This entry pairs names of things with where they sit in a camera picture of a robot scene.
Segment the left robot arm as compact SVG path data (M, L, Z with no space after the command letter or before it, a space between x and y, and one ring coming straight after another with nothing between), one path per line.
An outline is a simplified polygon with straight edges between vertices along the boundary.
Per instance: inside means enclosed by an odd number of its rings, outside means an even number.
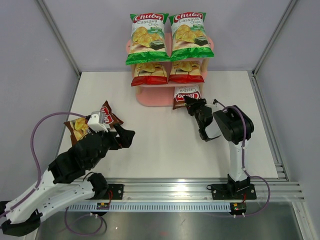
M103 199L109 185L101 173L92 173L85 181L75 180L86 174L108 151L129 148L135 131L115 125L114 131L87 134L48 166L39 181L11 201L0 203L4 235L22 237L36 230L42 222L82 200Z

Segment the green chips bag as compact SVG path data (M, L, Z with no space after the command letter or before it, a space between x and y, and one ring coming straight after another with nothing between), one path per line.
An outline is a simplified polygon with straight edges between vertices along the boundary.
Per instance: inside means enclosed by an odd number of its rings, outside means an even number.
M169 16L172 62L214 57L204 27L206 15L205 12L188 11Z
M126 65L169 61L165 43L168 15L158 12L130 15L132 29Z

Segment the brown chips bag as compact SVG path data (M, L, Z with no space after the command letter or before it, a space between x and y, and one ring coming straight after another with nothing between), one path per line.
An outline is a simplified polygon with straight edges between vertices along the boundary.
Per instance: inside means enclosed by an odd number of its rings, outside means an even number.
M198 85L176 86L173 94L173 107L172 109L179 109L185 107L185 98L191 98L199 100L201 99L201 92Z
M115 124L122 125L124 123L112 112L112 108L110 107L107 100L102 105L99 111L104 113L104 122L109 125L110 130L114 128ZM63 123L71 133L70 140L72 146L74 146L78 141L82 140L86 135L96 133L88 126L88 120L90 116L91 115L80 117L75 120L66 121Z

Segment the red chips bag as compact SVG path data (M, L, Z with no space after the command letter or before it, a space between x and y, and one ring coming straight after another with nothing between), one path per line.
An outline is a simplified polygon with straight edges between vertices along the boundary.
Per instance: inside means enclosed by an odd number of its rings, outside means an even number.
M132 87L140 85L165 85L168 83L167 71L159 62L138 63L135 65Z
M174 61L168 77L169 82L179 84L204 83L199 61Z

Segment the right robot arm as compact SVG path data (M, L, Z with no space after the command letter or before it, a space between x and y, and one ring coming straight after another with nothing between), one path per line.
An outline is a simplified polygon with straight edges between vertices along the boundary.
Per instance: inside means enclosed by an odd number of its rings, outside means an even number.
M211 141L223 136L229 145L230 169L226 183L207 185L214 200L255 200L255 186L246 173L245 153L254 132L252 120L237 106L224 106L218 110L217 100L210 105L203 99L184 97L186 109L198 125L200 138Z

